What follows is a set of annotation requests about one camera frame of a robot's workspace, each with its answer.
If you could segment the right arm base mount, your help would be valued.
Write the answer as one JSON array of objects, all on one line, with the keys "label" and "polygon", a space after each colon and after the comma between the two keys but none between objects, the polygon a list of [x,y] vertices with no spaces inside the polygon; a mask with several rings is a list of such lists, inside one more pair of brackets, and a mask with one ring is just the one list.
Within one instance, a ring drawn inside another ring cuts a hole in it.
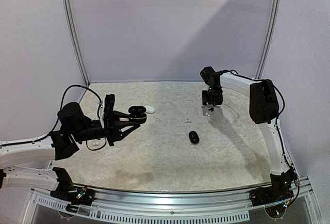
[{"label": "right arm base mount", "polygon": [[291,184],[294,182],[296,187],[299,185],[299,177],[292,170],[283,172],[281,175],[270,174],[270,180],[270,186],[258,187],[249,192],[249,199],[252,202],[252,206],[265,205],[293,198],[294,193]]}]

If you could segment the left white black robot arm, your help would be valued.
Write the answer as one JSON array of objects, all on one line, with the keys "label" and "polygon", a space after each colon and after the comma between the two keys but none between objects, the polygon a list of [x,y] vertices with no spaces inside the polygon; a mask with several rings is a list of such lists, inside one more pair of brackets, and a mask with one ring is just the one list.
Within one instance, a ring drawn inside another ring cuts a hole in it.
[{"label": "left white black robot arm", "polygon": [[57,114],[61,127],[43,137],[1,141],[1,187],[41,188],[57,191],[65,200],[73,200],[77,190],[64,168],[28,168],[24,163],[59,161],[79,151],[79,144],[104,139],[113,146],[146,122],[146,107],[132,106],[128,113],[114,109],[114,94],[107,95],[100,116],[87,117],[79,103],[66,104]]}]

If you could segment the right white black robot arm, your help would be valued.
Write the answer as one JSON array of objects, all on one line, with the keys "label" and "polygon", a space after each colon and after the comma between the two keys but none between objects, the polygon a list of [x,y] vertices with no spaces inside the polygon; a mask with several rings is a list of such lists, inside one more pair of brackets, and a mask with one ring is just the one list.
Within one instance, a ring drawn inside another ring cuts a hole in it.
[{"label": "right white black robot arm", "polygon": [[207,89],[202,91],[202,104],[216,107],[223,104],[223,88],[249,97],[249,115],[259,126],[266,142],[271,162],[270,178],[273,183],[267,189],[270,201],[278,201],[286,194],[286,185],[298,180],[294,165],[289,163],[282,138],[277,95],[278,89],[270,79],[253,79],[239,75],[235,70],[215,71],[203,68],[200,76]]}]

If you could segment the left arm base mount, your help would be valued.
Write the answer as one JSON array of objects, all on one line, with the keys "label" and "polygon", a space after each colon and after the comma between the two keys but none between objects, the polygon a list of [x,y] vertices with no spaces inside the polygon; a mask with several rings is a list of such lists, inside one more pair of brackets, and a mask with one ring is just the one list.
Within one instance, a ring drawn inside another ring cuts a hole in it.
[{"label": "left arm base mount", "polygon": [[96,194],[95,190],[88,186],[75,186],[64,168],[54,167],[53,171],[57,176],[58,185],[55,190],[51,190],[50,196],[68,201],[72,205],[92,205]]}]

